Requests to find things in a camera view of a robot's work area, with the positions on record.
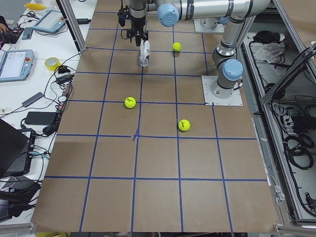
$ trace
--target yellow tape roll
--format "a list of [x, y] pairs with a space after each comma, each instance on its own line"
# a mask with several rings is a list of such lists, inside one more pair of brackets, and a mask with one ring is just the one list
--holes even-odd
[[47, 68], [52, 72], [54, 72], [60, 65], [61, 63], [58, 58], [52, 57], [45, 60], [45, 66], [47, 66]]

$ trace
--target yellow tennis ball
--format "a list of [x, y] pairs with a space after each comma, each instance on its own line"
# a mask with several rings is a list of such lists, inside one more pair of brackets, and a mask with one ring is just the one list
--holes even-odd
[[136, 100], [133, 97], [127, 97], [124, 104], [127, 108], [132, 109], [136, 106]]
[[181, 50], [181, 44], [179, 42], [175, 42], [172, 46], [173, 51], [179, 52]]
[[190, 129], [191, 125], [188, 120], [183, 119], [178, 123], [178, 127], [181, 131], [186, 132]]

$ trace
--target person's hand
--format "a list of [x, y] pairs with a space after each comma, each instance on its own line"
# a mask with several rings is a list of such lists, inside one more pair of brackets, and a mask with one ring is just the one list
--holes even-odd
[[6, 31], [9, 31], [9, 28], [7, 26], [5, 26], [5, 24], [0, 23], [0, 31], [6, 32]]

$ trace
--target white mounting plate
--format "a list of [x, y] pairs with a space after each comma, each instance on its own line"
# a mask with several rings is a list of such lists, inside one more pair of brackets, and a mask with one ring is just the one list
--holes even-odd
[[200, 24], [201, 19], [194, 19], [194, 28], [196, 30], [196, 33], [209, 33], [209, 34], [217, 34], [222, 35], [224, 32], [224, 26], [223, 24], [217, 24], [215, 28], [212, 29], [206, 29]]
[[205, 105], [243, 106], [239, 90], [234, 90], [233, 94], [228, 99], [220, 99], [213, 95], [211, 92], [211, 85], [217, 78], [218, 77], [216, 76], [202, 76]]

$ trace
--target person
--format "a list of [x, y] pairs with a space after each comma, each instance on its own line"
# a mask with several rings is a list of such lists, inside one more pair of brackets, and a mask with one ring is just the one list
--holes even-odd
[[3, 16], [0, 16], [0, 32], [6, 31], [9, 31], [9, 27], [5, 22], [5, 18]]

